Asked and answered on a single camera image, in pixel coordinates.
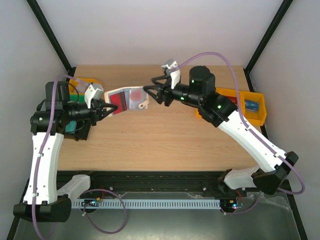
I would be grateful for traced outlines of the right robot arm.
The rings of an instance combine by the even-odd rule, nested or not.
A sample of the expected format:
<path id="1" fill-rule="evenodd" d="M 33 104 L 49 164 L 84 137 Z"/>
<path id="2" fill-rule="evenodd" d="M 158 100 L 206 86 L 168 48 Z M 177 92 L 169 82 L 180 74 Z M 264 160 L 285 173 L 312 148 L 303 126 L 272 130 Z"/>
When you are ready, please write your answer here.
<path id="1" fill-rule="evenodd" d="M 232 137 L 258 164 L 240 170 L 227 169 L 218 179 L 218 191 L 229 196 L 242 188 L 257 188 L 268 195 L 279 190 L 298 155 L 277 148 L 253 127 L 236 104 L 216 91 L 216 78 L 206 66 L 189 70 L 189 84 L 181 83 L 179 71 L 171 73 L 169 66 L 163 66 L 163 71 L 164 75 L 152 78 L 152 85 L 143 87 L 150 97 L 166 107 L 176 100 L 196 108 L 202 119 Z"/>

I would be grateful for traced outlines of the red credit card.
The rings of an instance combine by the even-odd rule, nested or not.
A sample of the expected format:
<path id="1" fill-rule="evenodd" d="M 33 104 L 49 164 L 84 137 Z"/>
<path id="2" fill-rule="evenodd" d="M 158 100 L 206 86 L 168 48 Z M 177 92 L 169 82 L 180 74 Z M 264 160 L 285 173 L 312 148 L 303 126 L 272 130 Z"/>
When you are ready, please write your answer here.
<path id="1" fill-rule="evenodd" d="M 114 115 L 128 110 L 126 94 L 124 91 L 111 93 L 108 95 L 108 98 L 112 105 L 117 106 L 117 109 L 113 112 Z"/>

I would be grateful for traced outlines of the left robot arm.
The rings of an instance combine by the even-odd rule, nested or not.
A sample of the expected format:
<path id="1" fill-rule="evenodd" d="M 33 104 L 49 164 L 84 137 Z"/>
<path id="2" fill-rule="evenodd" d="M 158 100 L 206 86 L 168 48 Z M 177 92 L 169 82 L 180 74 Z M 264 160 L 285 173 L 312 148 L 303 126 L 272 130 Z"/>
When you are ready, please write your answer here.
<path id="1" fill-rule="evenodd" d="M 13 214 L 29 222 L 64 223 L 72 203 L 89 189 L 88 175 L 75 175 L 57 189 L 57 170 L 66 126 L 71 122 L 90 122 L 95 126 L 113 113 L 117 106 L 106 103 L 103 87 L 89 83 L 84 102 L 72 102 L 69 82 L 51 81 L 45 85 L 45 100 L 30 119 L 33 157 L 29 184 L 21 203 L 14 205 Z"/>

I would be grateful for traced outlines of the white card holder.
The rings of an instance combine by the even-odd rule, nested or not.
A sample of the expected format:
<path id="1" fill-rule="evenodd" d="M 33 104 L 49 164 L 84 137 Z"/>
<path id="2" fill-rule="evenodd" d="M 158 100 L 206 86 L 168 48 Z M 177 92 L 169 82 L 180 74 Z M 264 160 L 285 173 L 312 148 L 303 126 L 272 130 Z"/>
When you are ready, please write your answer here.
<path id="1" fill-rule="evenodd" d="M 104 93 L 106 103 L 110 103 L 109 95 L 111 93 L 124 92 L 127 101 L 126 111 L 142 111 L 148 108 L 149 95 L 143 90 L 143 86 L 121 87 L 114 90 L 109 90 Z"/>

